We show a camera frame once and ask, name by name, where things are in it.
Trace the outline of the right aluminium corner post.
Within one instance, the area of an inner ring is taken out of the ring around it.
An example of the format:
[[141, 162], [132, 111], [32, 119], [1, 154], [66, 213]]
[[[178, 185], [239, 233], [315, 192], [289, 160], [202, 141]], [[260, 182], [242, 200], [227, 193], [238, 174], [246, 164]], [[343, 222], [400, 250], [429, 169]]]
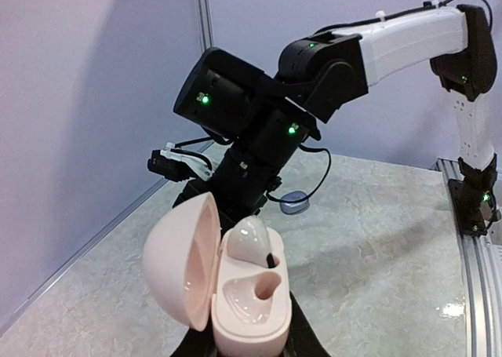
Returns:
[[201, 49], [204, 52], [211, 48], [214, 43], [213, 24], [209, 0], [195, 0], [198, 15], [199, 38]]

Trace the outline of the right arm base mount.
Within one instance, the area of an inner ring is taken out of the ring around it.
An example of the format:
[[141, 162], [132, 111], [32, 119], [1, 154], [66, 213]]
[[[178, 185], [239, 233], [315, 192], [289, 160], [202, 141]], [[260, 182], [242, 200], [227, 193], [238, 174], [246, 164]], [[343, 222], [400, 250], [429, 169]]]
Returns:
[[479, 237], [501, 219], [493, 188], [478, 190], [464, 180], [449, 179], [448, 189], [459, 233]]

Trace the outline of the white earbud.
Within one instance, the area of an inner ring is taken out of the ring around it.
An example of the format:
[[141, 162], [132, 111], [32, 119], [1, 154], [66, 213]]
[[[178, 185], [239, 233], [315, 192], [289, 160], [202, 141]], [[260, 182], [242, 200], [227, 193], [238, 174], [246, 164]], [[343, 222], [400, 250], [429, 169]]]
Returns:
[[240, 220], [228, 233], [227, 254], [263, 268], [274, 268], [270, 235], [265, 223], [257, 216]]

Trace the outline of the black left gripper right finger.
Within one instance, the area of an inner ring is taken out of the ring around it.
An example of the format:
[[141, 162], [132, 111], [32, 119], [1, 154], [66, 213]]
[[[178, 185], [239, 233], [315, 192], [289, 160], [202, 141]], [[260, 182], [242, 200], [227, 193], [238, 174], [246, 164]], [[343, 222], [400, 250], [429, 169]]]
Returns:
[[290, 292], [292, 318], [288, 336], [288, 356], [330, 357], [301, 310], [293, 293]]

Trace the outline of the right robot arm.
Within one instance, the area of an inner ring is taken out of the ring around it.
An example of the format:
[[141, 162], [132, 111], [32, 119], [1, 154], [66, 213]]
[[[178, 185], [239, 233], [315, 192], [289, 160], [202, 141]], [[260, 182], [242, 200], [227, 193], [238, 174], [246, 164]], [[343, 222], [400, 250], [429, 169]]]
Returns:
[[227, 51], [207, 49], [173, 110], [225, 138], [228, 149], [210, 178], [188, 181], [177, 201], [211, 192], [225, 228], [258, 213], [295, 150], [320, 139], [319, 122], [387, 76], [428, 61], [458, 111], [464, 178], [448, 183], [457, 224], [465, 235], [484, 235], [497, 220], [496, 214], [483, 220], [481, 211], [483, 203], [497, 207], [485, 100], [497, 76], [492, 23], [479, 6], [440, 2], [332, 25], [287, 45], [272, 77]]

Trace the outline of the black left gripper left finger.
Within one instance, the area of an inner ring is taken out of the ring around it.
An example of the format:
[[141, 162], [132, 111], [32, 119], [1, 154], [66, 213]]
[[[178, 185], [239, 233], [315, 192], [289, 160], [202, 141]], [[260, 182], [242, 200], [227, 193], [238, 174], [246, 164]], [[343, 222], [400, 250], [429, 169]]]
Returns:
[[204, 331], [189, 329], [171, 357], [210, 357], [216, 355], [216, 346], [213, 331], [206, 328]]

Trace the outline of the white round case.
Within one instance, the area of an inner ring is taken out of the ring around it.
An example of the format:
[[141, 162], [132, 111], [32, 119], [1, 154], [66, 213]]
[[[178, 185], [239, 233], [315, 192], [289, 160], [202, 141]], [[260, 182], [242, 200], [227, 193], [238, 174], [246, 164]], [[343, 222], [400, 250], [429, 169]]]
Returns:
[[171, 209], [144, 244], [144, 274], [159, 307], [190, 329], [211, 326], [223, 356], [279, 356], [286, 346], [292, 304], [284, 244], [266, 227], [274, 268], [229, 257], [228, 231], [220, 232], [206, 192]]

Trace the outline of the blue earbud charging case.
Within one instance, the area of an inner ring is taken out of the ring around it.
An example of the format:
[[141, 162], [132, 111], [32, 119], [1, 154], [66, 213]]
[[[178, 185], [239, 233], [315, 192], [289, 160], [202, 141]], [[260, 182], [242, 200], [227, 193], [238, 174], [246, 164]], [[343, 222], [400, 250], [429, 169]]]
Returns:
[[303, 191], [292, 191], [283, 195], [279, 202], [280, 210], [285, 215], [295, 215], [310, 207], [310, 200]]

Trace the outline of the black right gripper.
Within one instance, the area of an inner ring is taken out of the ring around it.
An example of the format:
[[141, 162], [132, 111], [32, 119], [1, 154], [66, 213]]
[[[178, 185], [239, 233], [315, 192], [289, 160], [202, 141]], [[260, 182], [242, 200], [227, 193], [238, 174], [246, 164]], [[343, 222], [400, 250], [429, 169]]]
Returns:
[[266, 204], [267, 199], [264, 195], [259, 197], [256, 205], [246, 207], [237, 205], [231, 200], [227, 200], [221, 195], [210, 189], [209, 185], [201, 179], [189, 180], [181, 193], [176, 197], [172, 207], [175, 208], [179, 204], [194, 198], [200, 194], [210, 191], [215, 198], [216, 207], [218, 209], [218, 214], [220, 218], [220, 228], [221, 231], [229, 231], [233, 228], [238, 221], [246, 216], [258, 215], [261, 208]]

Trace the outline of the aluminium front rail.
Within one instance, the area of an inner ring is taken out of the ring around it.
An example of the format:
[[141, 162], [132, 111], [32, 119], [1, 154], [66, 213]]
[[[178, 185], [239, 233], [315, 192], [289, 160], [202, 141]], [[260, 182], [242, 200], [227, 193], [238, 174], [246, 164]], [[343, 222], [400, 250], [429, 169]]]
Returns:
[[458, 163], [440, 158], [435, 169], [442, 172], [458, 232], [464, 285], [466, 286], [467, 355], [501, 355], [501, 222], [488, 230], [491, 202], [485, 197], [477, 224], [460, 215], [462, 176]]

